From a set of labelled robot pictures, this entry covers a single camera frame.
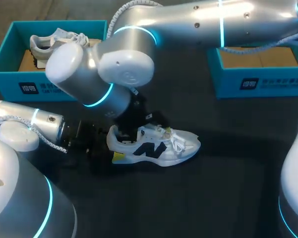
cardboard box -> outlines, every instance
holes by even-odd
[[[89,39],[104,40],[107,22],[100,21],[15,21],[0,47],[0,92],[10,102],[75,101],[53,85],[38,70],[29,52],[31,35],[49,36],[57,28],[84,33]]]
[[[219,99],[298,96],[298,46],[274,47],[251,55],[212,49],[207,57]]]

shoe sole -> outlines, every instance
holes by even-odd
[[[187,156],[185,158],[178,159],[178,160],[160,160],[160,159],[155,159],[151,157],[146,157],[144,155],[140,155],[140,156],[125,155],[125,154],[115,152],[112,163],[115,165],[126,165],[126,164],[136,164],[139,162],[147,161],[147,162],[152,162],[161,167],[169,167],[169,166],[174,166],[174,165],[183,163],[184,161],[192,158],[198,151],[199,150],[197,150],[194,154],[190,156]]]

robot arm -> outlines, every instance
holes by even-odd
[[[57,49],[46,76],[129,130],[153,120],[141,97],[129,88],[151,81],[156,50],[271,42],[296,33],[297,0],[209,0],[173,6],[132,1],[114,16],[107,40],[93,48],[68,43]]]

black n logo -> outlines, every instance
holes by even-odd
[[[143,143],[133,154],[142,155],[145,153],[147,157],[158,159],[166,149],[167,147],[163,142],[161,142],[156,150],[154,150],[154,143],[146,142]]]

shoelace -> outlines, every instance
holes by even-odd
[[[80,44],[81,46],[86,46],[89,44],[89,39],[83,33],[77,34],[75,32],[69,32],[69,34],[73,34],[70,38],[72,41]]]
[[[89,45],[89,39],[83,33],[77,34],[75,32],[68,32],[67,37],[68,38],[54,37],[54,42],[55,41],[68,42],[68,40],[70,40],[71,42],[76,42],[76,43],[80,44],[83,47]]]
[[[161,126],[157,126],[156,131],[163,134],[162,140],[171,141],[173,149],[176,153],[181,153],[183,150],[185,150],[185,140],[178,136],[171,128],[165,130]]]

